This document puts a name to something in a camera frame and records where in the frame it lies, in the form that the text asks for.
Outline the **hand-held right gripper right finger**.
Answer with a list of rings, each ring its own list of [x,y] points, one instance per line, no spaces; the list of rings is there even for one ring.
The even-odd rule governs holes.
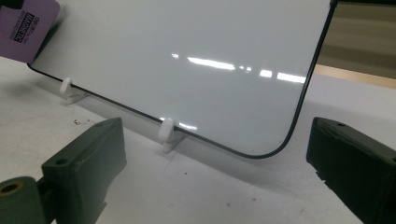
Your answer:
[[[396,151],[336,120],[315,117],[306,161],[364,224],[396,224]]]

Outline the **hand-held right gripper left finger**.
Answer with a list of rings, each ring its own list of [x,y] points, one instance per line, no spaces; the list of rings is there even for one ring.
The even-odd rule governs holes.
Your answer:
[[[45,182],[59,204],[57,224],[95,224],[106,194],[127,164],[122,120],[107,119],[42,164]]]

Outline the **purple and black whiteboard eraser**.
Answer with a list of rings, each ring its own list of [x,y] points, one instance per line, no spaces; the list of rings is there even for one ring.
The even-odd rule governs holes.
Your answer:
[[[56,0],[0,0],[0,57],[31,63],[60,9]]]

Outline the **white whiteboard with black rim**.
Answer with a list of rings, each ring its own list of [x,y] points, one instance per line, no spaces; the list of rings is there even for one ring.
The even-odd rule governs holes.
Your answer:
[[[32,68],[248,158],[289,142],[338,0],[59,0]]]

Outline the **white board stand hook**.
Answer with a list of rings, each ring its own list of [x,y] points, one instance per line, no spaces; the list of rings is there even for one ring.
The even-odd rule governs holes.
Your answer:
[[[158,132],[158,138],[162,142],[164,153],[170,153],[181,141],[187,137],[185,133],[177,131],[177,127],[178,122],[176,120],[163,120]]]
[[[73,80],[70,77],[66,77],[60,87],[60,94],[69,105],[89,96],[87,92],[73,87],[72,84]]]

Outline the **wooden table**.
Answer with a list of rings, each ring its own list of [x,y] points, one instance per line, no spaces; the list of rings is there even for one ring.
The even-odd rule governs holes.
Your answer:
[[[396,90],[396,79],[317,64],[314,73]]]

